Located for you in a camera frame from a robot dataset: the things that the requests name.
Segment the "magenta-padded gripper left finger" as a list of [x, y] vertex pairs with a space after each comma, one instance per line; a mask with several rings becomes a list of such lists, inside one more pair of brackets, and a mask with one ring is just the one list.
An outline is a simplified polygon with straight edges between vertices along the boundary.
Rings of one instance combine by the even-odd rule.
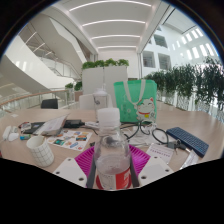
[[66, 158], [54, 171], [56, 176], [84, 188], [92, 188], [95, 180], [94, 148], [90, 147], [75, 158]]

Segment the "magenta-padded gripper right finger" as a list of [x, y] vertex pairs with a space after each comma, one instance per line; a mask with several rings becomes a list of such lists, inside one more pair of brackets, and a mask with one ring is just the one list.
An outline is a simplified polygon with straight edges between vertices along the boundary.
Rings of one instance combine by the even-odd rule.
[[131, 183], [134, 188], [143, 187], [173, 173], [173, 170], [158, 156], [150, 156], [132, 145]]

